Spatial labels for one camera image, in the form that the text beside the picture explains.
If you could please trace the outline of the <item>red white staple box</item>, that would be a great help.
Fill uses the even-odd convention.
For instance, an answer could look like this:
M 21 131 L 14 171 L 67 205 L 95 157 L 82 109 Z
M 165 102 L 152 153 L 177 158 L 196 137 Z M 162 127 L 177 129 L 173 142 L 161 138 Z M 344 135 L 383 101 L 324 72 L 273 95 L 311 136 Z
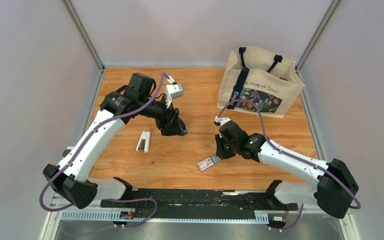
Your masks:
M 206 169 L 214 166 L 215 164 L 219 163 L 222 159 L 216 155 L 210 156 L 200 162 L 197 163 L 198 169 L 203 172 Z

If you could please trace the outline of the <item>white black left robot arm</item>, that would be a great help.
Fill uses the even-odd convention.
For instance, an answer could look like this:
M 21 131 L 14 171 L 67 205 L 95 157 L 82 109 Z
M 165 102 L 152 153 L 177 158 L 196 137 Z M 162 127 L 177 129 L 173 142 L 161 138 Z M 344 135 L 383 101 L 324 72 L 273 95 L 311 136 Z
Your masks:
M 164 72 L 159 83 L 148 75 L 133 73 L 127 85 L 105 96 L 79 142 L 64 151 L 57 165 L 44 168 L 48 181 L 44 189 L 52 188 L 78 209 L 102 200 L 128 207 L 133 201 L 131 184 L 120 177 L 90 178 L 90 172 L 112 138 L 136 116 L 154 119 L 162 136 L 185 136 L 186 125 L 179 109 L 173 106 L 173 100 L 182 96 L 182 85 Z

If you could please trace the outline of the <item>white stapler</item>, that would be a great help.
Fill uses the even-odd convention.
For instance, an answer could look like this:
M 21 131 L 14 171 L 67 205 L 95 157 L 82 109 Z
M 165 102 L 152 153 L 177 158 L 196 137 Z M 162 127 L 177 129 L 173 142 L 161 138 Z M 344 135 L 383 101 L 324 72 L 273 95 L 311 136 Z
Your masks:
M 151 143 L 151 132 L 143 131 L 136 146 L 136 152 L 149 153 Z

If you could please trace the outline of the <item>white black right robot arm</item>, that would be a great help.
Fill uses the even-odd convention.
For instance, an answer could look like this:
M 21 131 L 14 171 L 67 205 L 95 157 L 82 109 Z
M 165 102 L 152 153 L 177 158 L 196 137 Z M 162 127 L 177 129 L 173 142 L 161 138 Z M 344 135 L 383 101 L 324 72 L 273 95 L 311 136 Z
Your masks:
M 290 183 L 274 180 L 267 188 L 266 205 L 279 209 L 283 204 L 318 206 L 326 214 L 342 219 L 359 190 L 348 166 L 335 158 L 325 161 L 287 149 L 260 133 L 247 134 L 228 117 L 216 117 L 216 156 L 227 160 L 236 155 L 257 163 L 272 165 L 304 180 Z

